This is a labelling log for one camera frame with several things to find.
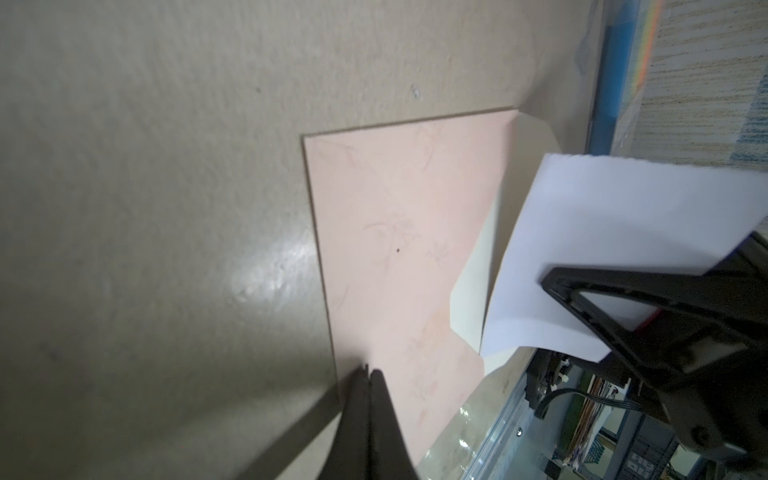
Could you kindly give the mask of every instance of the cable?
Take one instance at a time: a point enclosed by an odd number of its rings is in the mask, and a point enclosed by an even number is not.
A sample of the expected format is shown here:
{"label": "cable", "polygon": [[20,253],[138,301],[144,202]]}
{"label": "cable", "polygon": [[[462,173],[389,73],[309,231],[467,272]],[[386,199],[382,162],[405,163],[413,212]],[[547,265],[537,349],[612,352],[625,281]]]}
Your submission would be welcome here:
{"label": "cable", "polygon": [[556,399],[559,396],[566,395],[568,393],[577,393],[578,395],[585,397],[587,400],[591,400],[592,402],[600,403],[606,406],[617,407],[619,409],[626,409],[626,410],[637,410],[638,412],[643,411],[640,404],[633,402],[631,400],[606,399],[604,397],[599,397],[599,396],[592,395],[590,393],[582,392],[579,389],[559,389],[559,390],[555,390],[554,392],[551,392],[549,395],[541,399],[541,401],[538,404],[538,407],[536,407],[536,410],[533,412],[533,415],[537,419],[543,419],[545,415],[547,415],[547,407],[549,407],[549,404],[552,402],[552,400]]}

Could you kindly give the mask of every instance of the pink paper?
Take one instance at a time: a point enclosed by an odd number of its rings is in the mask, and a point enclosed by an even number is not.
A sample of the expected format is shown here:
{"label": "pink paper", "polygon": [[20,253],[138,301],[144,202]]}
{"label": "pink paper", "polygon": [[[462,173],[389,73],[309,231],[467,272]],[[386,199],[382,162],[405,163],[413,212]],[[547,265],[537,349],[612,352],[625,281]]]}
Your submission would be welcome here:
{"label": "pink paper", "polygon": [[304,139],[339,378],[384,372],[417,462],[483,378],[449,297],[491,208],[516,111]]}

